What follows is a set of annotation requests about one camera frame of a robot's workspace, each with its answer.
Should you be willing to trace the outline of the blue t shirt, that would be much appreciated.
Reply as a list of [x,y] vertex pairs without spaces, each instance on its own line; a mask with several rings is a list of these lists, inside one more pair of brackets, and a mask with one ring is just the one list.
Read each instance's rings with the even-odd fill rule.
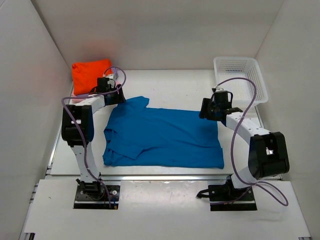
[[148,98],[138,96],[112,110],[103,131],[105,166],[224,168],[215,121],[197,111],[148,105]]

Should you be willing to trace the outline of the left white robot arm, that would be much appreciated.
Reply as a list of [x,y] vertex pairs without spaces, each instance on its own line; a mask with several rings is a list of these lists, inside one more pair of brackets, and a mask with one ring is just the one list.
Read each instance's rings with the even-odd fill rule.
[[116,78],[115,74],[99,77],[96,86],[88,94],[69,97],[69,104],[65,103],[67,98],[62,100],[61,137],[76,157],[80,171],[77,180],[80,190],[94,201],[109,194],[92,151],[94,113],[106,106],[126,102],[122,85]]

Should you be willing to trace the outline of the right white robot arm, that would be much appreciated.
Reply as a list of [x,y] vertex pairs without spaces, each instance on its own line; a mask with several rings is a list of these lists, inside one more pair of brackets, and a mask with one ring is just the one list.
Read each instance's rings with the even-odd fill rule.
[[245,112],[232,106],[233,94],[227,90],[213,89],[211,98],[204,98],[199,117],[221,122],[233,131],[230,147],[235,146],[236,136],[248,144],[248,162],[242,170],[235,170],[216,194],[236,200],[259,180],[288,173],[289,157],[285,136],[281,132],[266,130],[246,118]]

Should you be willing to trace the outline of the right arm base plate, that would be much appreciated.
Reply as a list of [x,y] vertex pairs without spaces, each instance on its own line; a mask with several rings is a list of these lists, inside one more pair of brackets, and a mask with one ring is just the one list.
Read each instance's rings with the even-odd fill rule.
[[244,212],[258,209],[252,187],[234,188],[231,179],[209,181],[207,189],[200,190],[196,198],[209,199],[211,212]]

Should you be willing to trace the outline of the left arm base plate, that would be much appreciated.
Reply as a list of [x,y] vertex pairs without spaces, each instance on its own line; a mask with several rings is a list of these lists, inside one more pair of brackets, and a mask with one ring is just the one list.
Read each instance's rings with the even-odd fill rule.
[[76,179],[77,188],[74,197],[74,209],[118,210],[121,182],[107,181],[105,188],[99,182],[84,182]]

